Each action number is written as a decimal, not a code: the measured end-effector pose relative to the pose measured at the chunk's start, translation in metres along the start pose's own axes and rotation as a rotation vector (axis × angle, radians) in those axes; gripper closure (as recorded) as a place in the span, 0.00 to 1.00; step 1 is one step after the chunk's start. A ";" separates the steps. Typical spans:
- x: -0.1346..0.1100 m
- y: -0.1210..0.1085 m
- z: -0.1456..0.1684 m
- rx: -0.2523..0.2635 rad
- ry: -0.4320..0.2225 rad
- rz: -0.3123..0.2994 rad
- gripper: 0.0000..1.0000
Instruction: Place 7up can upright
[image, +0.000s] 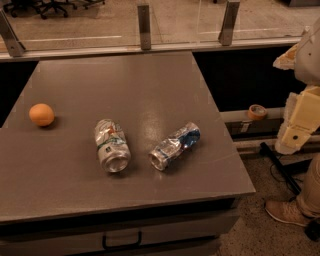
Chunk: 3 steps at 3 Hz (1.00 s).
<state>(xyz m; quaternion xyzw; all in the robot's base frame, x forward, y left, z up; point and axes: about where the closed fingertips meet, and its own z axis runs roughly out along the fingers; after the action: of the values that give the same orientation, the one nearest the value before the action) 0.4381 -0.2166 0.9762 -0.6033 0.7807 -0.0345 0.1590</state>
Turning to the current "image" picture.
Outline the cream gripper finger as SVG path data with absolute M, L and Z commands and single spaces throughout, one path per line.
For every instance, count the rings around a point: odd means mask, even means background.
M 275 149 L 290 155 L 299 151 L 320 127 L 320 87 L 307 86 L 299 94 L 290 93 L 283 118 Z
M 297 44 L 293 45 L 285 53 L 276 58 L 276 60 L 273 62 L 273 66 L 281 70 L 293 70 L 295 68 L 297 48 Z

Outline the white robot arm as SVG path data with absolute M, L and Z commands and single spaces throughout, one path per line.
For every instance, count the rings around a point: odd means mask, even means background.
M 292 69 L 306 85 L 299 94 L 289 94 L 275 143 L 278 153 L 289 155 L 299 151 L 320 127 L 320 19 L 306 27 L 301 40 L 277 57 L 273 66 Z

